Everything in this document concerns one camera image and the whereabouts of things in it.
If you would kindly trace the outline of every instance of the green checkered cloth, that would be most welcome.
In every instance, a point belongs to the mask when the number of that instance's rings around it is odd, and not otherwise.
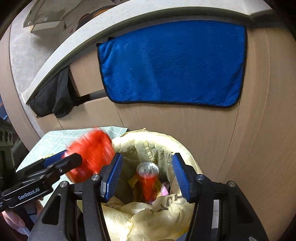
[[[49,155],[57,154],[63,150],[66,150],[71,143],[77,138],[84,138],[84,136],[90,130],[102,130],[109,135],[111,139],[115,137],[120,137],[124,133],[126,133],[127,128],[116,127],[116,126],[107,126],[107,127],[99,127],[99,128],[87,128],[87,129],[78,129],[78,130],[61,130],[61,131],[50,131],[46,133],[40,141],[33,147],[33,149],[29,152],[29,154],[22,161],[17,171],[22,168],[38,161],[44,157]],[[60,180],[52,185],[52,188],[55,190],[56,187],[62,181],[71,181],[66,177],[66,175],[62,175]],[[44,206],[51,194],[48,194],[44,197],[44,200],[41,201]]]

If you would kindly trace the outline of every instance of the red object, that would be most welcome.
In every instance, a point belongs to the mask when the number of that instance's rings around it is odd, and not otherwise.
[[[83,138],[75,140],[65,156],[73,153],[82,156],[82,164],[66,173],[74,183],[84,182],[93,174],[98,174],[103,166],[111,163],[115,155],[110,137],[101,130],[92,130]]]
[[[142,162],[137,167],[142,199],[149,204],[157,198],[158,174],[159,168],[153,162]]]

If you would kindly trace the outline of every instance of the silver can top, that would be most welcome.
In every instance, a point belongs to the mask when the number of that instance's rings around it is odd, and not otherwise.
[[[159,168],[151,161],[142,162],[137,167],[137,174],[141,177],[155,177],[159,174]]]

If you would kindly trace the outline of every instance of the red soda can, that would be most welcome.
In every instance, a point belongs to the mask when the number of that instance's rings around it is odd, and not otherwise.
[[[153,162],[142,162],[137,167],[141,195],[144,202],[152,204],[157,197],[157,182],[159,182],[159,168]]]

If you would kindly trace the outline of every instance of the trash bin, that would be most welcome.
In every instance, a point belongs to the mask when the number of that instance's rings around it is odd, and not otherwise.
[[[145,129],[130,131],[112,140],[115,152],[123,156],[123,167],[115,196],[102,209],[112,241],[157,241],[178,239],[188,231],[194,204],[182,197],[172,167],[179,152],[187,165],[202,173],[191,153],[173,137]],[[128,183],[139,163],[151,161],[159,167],[160,180],[168,180],[170,193],[152,205],[134,202]]]

